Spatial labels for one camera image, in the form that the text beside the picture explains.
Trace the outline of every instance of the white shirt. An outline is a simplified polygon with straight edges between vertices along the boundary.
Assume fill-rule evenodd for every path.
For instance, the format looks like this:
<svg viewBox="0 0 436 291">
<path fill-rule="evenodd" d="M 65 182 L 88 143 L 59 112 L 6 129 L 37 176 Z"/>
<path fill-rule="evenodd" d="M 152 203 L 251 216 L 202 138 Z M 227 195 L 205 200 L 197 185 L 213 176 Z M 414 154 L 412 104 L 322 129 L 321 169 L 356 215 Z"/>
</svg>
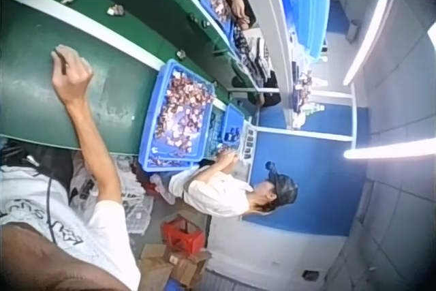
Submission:
<svg viewBox="0 0 436 291">
<path fill-rule="evenodd" d="M 1 167 L 0 225 L 26 223 L 51 240 L 47 221 L 48 177 L 32 168 Z M 140 272 L 131 252 L 121 204 L 101 201 L 89 223 L 68 207 L 66 190 L 53 180 L 50 188 L 50 220 L 57 245 L 69 255 L 104 269 L 137 290 Z"/>
<path fill-rule="evenodd" d="M 174 175 L 171 178 L 169 191 L 176 197 L 183 197 L 183 200 L 201 213 L 218 217 L 239 216 L 249 210 L 247 192 L 253 188 L 244 181 L 235 179 L 230 174 L 222 172 L 215 173 L 205 183 L 194 180 L 189 184 L 188 192 L 184 191 L 185 183 L 195 174 L 207 167 L 198 169 L 194 166 L 190 170 Z"/>
</svg>

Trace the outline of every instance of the ceiling light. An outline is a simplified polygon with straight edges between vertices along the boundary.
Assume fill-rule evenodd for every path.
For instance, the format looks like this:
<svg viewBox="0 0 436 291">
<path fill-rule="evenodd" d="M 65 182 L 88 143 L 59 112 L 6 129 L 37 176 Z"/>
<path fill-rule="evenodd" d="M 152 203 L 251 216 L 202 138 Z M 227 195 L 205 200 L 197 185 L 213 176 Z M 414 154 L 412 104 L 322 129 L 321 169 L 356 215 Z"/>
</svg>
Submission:
<svg viewBox="0 0 436 291">
<path fill-rule="evenodd" d="M 436 23 L 433 24 L 433 26 L 429 29 L 428 33 L 429 33 L 431 43 L 433 44 L 433 46 L 435 47 L 435 50 L 436 50 Z"/>
<path fill-rule="evenodd" d="M 436 138 L 402 142 L 388 146 L 351 149 L 344 152 L 347 159 L 382 159 L 420 157 L 436 154 Z"/>
<path fill-rule="evenodd" d="M 371 44 L 374 42 L 375 36 L 377 35 L 377 31 L 382 23 L 383 13 L 388 4 L 388 0 L 379 0 L 377 2 L 377 6 L 375 7 L 373 18 L 371 19 L 371 23 L 369 24 L 369 28 L 365 38 L 360 46 L 359 51 L 357 52 L 356 57 L 350 68 L 348 69 L 347 75 L 343 81 L 343 85 L 349 85 L 353 80 L 354 76 L 357 74 L 360 66 L 362 65 L 365 57 L 368 54 L 368 51 L 371 47 Z"/>
</svg>

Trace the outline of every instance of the shelf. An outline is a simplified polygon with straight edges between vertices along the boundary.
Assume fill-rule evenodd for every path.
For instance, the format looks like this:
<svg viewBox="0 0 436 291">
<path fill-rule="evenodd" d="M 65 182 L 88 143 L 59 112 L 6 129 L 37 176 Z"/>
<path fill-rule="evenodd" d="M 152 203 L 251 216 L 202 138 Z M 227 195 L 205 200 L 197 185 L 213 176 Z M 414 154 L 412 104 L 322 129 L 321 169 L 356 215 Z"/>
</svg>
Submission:
<svg viewBox="0 0 436 291">
<path fill-rule="evenodd" d="M 294 88 L 292 80 L 292 49 L 285 23 L 285 12 L 281 0 L 248 0 L 259 22 L 268 46 L 272 66 L 279 84 L 283 111 L 288 127 L 292 126 L 290 98 Z"/>
</svg>

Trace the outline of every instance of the wire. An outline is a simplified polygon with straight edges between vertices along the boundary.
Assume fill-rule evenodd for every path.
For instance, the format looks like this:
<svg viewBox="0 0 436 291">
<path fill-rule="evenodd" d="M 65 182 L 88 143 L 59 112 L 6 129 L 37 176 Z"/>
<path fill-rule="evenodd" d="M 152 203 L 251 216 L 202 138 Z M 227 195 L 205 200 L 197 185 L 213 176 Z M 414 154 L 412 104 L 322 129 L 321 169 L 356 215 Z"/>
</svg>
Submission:
<svg viewBox="0 0 436 291">
<path fill-rule="evenodd" d="M 46 207 L 47 207 L 47 224 L 48 224 L 48 229 L 50 230 L 50 235 L 52 237 L 52 242 L 57 245 L 56 242 L 56 238 L 55 238 L 55 233 L 53 232 L 53 227 L 52 227 L 52 219 L 51 219 L 51 215 L 50 215 L 50 189 L 52 187 L 52 175 L 50 175 L 50 178 L 48 180 L 48 187 L 47 187 L 47 199 L 46 199 Z"/>
</svg>

